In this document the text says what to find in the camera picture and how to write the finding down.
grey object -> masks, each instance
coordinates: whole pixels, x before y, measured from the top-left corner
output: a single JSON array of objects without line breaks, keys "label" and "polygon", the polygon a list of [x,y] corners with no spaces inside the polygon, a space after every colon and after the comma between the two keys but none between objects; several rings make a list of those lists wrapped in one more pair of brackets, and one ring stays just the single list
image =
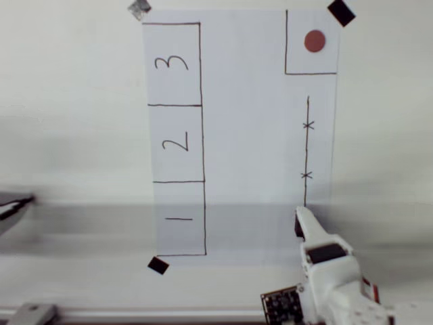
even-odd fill
[{"label": "grey object", "polygon": [[144,15],[151,10],[151,8],[152,7],[147,2],[147,0],[136,0],[132,5],[128,7],[128,10],[140,22]]},{"label": "grey object", "polygon": [[45,325],[57,316],[55,305],[26,303],[11,317],[7,325]]}]

handwritten number 3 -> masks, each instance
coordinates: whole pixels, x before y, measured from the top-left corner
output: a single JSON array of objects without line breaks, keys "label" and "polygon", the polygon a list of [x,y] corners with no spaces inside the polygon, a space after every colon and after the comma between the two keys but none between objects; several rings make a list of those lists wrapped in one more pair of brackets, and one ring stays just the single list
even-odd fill
[{"label": "handwritten number 3", "polygon": [[188,132],[185,132],[185,145],[182,146],[181,144],[178,144],[177,142],[171,141],[171,140],[164,140],[162,142],[162,147],[165,148],[165,144],[170,143],[170,144],[175,144],[176,146],[181,147],[182,149],[184,149],[185,151],[188,151]]},{"label": "handwritten number 3", "polygon": [[165,63],[165,65],[167,66],[167,68],[170,68],[170,60],[172,59],[178,59],[180,61],[182,61],[182,63],[185,65],[186,69],[188,69],[188,65],[187,62],[185,62],[185,60],[183,58],[181,58],[180,56],[169,56],[167,60],[164,60],[163,58],[156,58],[155,59],[155,68],[158,69],[158,61],[163,61]]}]

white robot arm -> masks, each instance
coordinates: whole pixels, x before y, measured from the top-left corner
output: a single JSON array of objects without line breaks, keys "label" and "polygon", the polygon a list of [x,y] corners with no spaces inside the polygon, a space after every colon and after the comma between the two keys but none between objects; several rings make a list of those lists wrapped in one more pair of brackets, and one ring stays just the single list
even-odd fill
[{"label": "white robot arm", "polygon": [[352,247],[339,235],[328,234],[305,207],[296,208],[295,233],[304,240],[300,253],[306,282],[262,295],[268,323],[433,324],[428,318],[432,304],[407,303],[385,308],[375,301],[375,295],[365,290]]}]

red dot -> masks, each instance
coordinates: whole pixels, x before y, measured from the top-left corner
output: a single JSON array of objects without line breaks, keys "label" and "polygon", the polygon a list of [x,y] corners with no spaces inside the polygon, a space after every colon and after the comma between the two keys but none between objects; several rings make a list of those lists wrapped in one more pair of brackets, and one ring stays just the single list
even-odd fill
[{"label": "red dot", "polygon": [[312,30],[306,36],[304,44],[310,52],[318,52],[325,47],[325,35],[320,30]]}]

white paper sheet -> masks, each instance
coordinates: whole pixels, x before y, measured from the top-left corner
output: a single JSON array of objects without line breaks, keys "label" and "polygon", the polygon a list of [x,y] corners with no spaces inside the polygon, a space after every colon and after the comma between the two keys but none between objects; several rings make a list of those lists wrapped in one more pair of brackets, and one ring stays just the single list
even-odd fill
[{"label": "white paper sheet", "polygon": [[[310,53],[315,29],[326,44]],[[338,23],[326,10],[152,10],[143,31],[158,254],[293,262],[295,206],[329,200]]]}]

